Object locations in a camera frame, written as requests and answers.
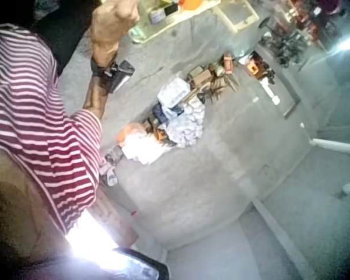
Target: red object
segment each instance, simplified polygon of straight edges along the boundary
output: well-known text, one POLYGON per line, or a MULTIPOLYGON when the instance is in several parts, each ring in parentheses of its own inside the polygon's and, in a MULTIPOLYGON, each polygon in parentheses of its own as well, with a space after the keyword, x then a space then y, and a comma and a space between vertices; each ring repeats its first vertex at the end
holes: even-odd
POLYGON ((224 54, 224 70, 226 71, 226 74, 233 73, 232 57, 228 52, 224 54))
POLYGON ((102 127, 87 110, 65 114, 56 66, 38 36, 0 27, 0 149, 26 172, 66 234, 95 201, 102 127))

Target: clutter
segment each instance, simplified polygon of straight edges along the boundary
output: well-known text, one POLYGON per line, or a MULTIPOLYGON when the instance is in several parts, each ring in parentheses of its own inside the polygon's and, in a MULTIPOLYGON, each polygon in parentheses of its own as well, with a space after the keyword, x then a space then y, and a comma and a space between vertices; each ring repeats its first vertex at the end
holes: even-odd
POLYGON ((232 56, 228 52, 224 53, 224 70, 225 70, 226 74, 233 73, 232 56))
POLYGON ((102 180, 105 186, 113 187, 116 184, 118 184, 118 177, 115 170, 116 168, 112 167, 107 171, 107 173, 104 176, 102 176, 102 180))
POLYGON ((189 72, 187 79, 189 81, 192 81, 195 77, 197 77, 199 74, 201 74, 204 71, 204 69, 201 66, 197 66, 194 68, 191 72, 189 72))
POLYGON ((230 86, 235 92, 240 86, 233 73, 232 56, 225 53, 214 63, 198 66, 188 75, 171 77, 157 95, 158 102, 142 123, 128 124, 118 135, 118 146, 101 164, 100 174, 108 186, 117 184, 115 165, 122 155, 142 164, 151 164, 174 146, 185 148, 202 137, 206 97, 220 99, 230 86))
POLYGON ((118 184, 118 177, 115 170, 116 164, 119 162, 122 155, 121 149, 114 147, 105 157, 101 158, 99 162, 99 174, 105 186, 112 187, 118 184))
POLYGON ((223 76, 224 74, 226 73, 225 69, 223 66, 221 65, 218 65, 216 68, 215 68, 215 75, 217 77, 221 77, 223 76))
POLYGON ((189 83, 180 79, 178 76, 172 78, 171 81, 161 87, 158 94, 158 100, 167 108, 173 108, 177 105, 189 92, 191 86, 189 83))
POLYGON ((123 152, 121 148, 118 145, 116 145, 113 149, 108 151, 105 158, 107 159, 107 161, 109 161, 109 159, 112 159, 114 165, 116 166, 123 158, 123 152))
POLYGON ((127 135, 121 145, 127 159, 134 159, 143 165, 151 164, 172 148, 168 144, 159 142, 153 133, 140 132, 127 135))
POLYGON ((204 72, 202 72, 201 74, 199 74, 198 76, 196 76, 193 80, 192 80, 192 85, 195 88, 201 87, 202 85, 206 84, 207 82, 210 82, 212 80, 212 75, 209 69, 205 70, 204 72))
POLYGON ((192 146, 202 136, 205 106, 194 96, 184 105, 184 113, 171 120, 165 131, 179 148, 192 146))
POLYGON ((167 3, 165 6, 159 7, 149 12, 150 22, 153 25, 160 23, 166 16, 169 16, 179 10, 176 3, 167 3))
POLYGON ((159 124, 165 124, 168 122, 169 119, 166 117, 165 113, 163 112, 162 105, 159 102, 153 106, 152 112, 154 116, 156 116, 157 119, 159 120, 159 124))

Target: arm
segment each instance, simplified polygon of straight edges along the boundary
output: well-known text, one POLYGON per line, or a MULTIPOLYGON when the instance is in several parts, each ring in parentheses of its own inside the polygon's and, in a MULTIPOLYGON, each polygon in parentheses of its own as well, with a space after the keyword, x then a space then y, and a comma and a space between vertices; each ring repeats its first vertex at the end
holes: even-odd
MULTIPOLYGON (((91 41, 93 59, 106 68, 115 56, 119 41, 137 22, 137 0, 107 0, 92 16, 91 41)), ((102 80, 92 77, 83 109, 102 119, 108 92, 102 80)))

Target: black device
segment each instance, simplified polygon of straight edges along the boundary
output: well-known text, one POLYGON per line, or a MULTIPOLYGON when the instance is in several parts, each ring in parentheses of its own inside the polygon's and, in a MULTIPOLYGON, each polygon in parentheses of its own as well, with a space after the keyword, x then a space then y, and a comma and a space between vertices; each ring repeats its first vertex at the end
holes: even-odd
POLYGON ((116 63, 116 56, 110 61, 107 68, 99 67, 91 58, 92 75, 102 78, 109 93, 118 90, 134 74, 135 68, 127 61, 116 63))

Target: wall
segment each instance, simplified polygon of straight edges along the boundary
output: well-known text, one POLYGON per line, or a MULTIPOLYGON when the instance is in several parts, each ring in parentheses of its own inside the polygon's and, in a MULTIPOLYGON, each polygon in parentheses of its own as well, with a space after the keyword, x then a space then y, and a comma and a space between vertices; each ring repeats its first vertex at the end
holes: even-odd
POLYGON ((297 280, 284 249, 252 206, 222 230, 167 255, 174 280, 297 280))
POLYGON ((264 201, 320 279, 340 279, 350 269, 350 156, 313 147, 264 201))

